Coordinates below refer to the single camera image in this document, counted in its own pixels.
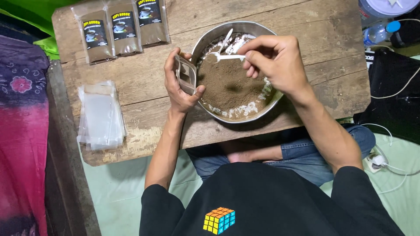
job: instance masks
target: coffee cup image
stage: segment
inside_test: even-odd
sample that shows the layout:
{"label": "coffee cup image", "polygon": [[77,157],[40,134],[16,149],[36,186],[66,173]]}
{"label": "coffee cup image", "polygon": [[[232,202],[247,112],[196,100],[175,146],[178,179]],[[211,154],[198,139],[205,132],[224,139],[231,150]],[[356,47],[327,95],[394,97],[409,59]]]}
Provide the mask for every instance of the coffee cup image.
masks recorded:
{"label": "coffee cup image", "polygon": [[150,15],[150,10],[151,10],[151,8],[149,8],[149,7],[145,7],[145,8],[143,8],[143,9],[142,9],[142,15],[143,15],[143,16],[148,16],[148,15]]}
{"label": "coffee cup image", "polygon": [[126,27],[126,23],[124,21],[120,21],[115,24],[114,29],[116,30],[123,30]]}
{"label": "coffee cup image", "polygon": [[86,40],[95,38],[95,30],[89,30],[86,32]]}

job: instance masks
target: metal bowl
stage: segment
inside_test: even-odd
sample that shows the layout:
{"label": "metal bowl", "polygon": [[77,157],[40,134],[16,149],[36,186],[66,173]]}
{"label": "metal bowl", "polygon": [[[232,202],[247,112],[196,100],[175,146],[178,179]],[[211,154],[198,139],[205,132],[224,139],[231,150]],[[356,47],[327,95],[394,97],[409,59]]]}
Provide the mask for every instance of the metal bowl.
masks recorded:
{"label": "metal bowl", "polygon": [[[260,36],[260,35],[276,35],[273,31],[267,29],[266,27],[252,22],[252,21],[233,21],[221,24],[219,26],[216,26],[215,28],[209,30],[207,33],[205,33],[201,38],[198,40],[196,45],[194,46],[194,49],[192,50],[192,58],[191,62],[193,65],[197,66],[197,62],[200,59],[200,56],[203,52],[203,50],[215,39],[217,39],[220,36],[225,36],[229,32],[230,29],[234,29],[233,33],[246,33],[253,36]],[[264,114],[266,114],[269,110],[271,110],[277,102],[280,100],[280,98],[283,96],[283,93],[280,91],[277,91],[271,102],[261,111],[259,111],[257,114],[247,116],[245,118],[241,119],[229,119],[225,118],[223,116],[219,116],[217,114],[214,114],[211,112],[206,106],[203,105],[202,101],[200,100],[200,105],[208,112],[210,115],[212,115],[214,118],[226,122],[226,123],[245,123],[254,121]]]}

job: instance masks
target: left hand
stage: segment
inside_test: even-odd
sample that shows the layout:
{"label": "left hand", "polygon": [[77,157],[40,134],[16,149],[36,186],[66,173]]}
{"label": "left hand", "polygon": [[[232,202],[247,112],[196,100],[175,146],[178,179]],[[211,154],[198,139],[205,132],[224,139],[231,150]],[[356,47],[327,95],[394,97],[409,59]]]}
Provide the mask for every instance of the left hand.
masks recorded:
{"label": "left hand", "polygon": [[203,96],[206,90],[204,85],[200,85],[196,88],[194,95],[190,96],[180,88],[176,75],[175,75],[175,55],[180,55],[185,60],[189,60],[192,55],[190,53],[183,53],[179,47],[176,47],[168,56],[163,67],[165,70],[165,87],[168,91],[169,98],[171,100],[171,110],[176,113],[187,113],[193,108],[198,100]]}

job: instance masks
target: stack of plastic bags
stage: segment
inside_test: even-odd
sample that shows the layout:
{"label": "stack of plastic bags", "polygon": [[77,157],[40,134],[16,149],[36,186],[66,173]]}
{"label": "stack of plastic bags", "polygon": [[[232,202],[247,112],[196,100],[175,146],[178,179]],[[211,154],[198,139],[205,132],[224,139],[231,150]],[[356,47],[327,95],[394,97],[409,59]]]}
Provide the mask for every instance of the stack of plastic bags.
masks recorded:
{"label": "stack of plastic bags", "polygon": [[85,143],[87,150],[115,149],[121,145],[127,134],[114,82],[85,84],[78,92],[81,110],[77,141]]}

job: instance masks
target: coffee pouch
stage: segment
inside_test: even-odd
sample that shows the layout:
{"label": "coffee pouch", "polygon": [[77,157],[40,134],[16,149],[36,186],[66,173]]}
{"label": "coffee pouch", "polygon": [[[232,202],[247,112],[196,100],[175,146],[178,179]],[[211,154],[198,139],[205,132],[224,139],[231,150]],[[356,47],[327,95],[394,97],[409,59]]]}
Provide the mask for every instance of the coffee pouch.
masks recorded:
{"label": "coffee pouch", "polygon": [[145,47],[170,43],[165,0],[133,0]]}
{"label": "coffee pouch", "polygon": [[86,54],[86,62],[96,64],[115,59],[106,8],[103,1],[89,1],[71,7],[79,29]]}
{"label": "coffee pouch", "polygon": [[141,52],[139,21],[131,0],[105,0],[116,55]]}

